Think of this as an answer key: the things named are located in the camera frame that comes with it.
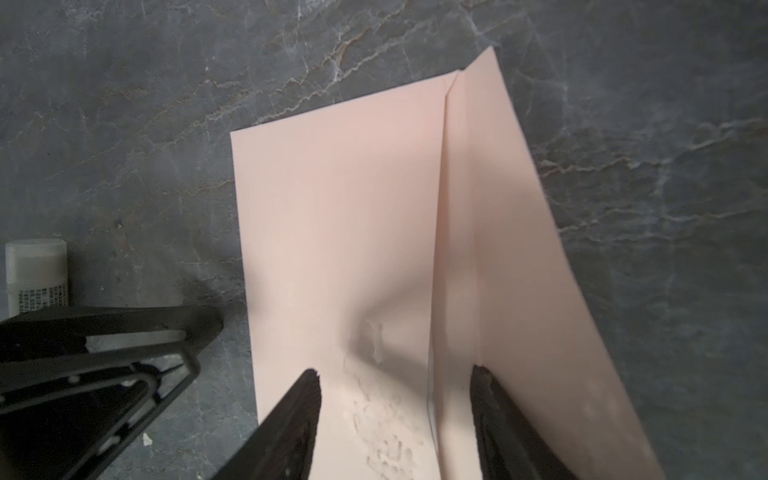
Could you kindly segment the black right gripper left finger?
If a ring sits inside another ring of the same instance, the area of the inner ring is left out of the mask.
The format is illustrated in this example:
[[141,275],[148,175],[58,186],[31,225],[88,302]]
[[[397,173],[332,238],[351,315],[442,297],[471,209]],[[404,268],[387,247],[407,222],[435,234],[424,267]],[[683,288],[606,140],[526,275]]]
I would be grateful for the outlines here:
[[321,405],[318,372],[307,369],[215,477],[307,480]]

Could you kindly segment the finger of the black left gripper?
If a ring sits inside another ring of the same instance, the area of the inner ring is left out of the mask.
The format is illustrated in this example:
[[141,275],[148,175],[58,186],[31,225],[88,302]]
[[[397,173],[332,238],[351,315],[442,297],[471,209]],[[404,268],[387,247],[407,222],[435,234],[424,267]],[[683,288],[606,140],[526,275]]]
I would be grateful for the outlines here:
[[1,323],[1,382],[31,384],[31,362],[41,361],[38,370],[52,373],[65,357],[87,354],[92,338],[121,349],[179,341],[198,354],[223,323],[223,314],[212,306],[47,307]]
[[2,478],[98,478],[199,373],[189,353],[2,363]]

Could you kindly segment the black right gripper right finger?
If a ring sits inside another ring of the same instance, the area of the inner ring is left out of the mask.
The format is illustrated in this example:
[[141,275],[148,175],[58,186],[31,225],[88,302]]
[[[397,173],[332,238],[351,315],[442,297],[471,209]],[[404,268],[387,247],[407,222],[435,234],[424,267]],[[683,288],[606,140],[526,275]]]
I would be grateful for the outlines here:
[[576,479],[486,367],[473,367],[469,396],[483,479]]

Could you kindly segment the pink paper envelope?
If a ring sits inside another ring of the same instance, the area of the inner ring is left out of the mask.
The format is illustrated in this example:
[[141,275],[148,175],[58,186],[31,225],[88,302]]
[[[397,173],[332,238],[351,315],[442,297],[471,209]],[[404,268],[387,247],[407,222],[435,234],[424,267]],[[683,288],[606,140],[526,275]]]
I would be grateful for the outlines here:
[[576,479],[663,477],[492,49],[231,147],[257,409],[318,372],[311,478],[483,479],[475,365]]

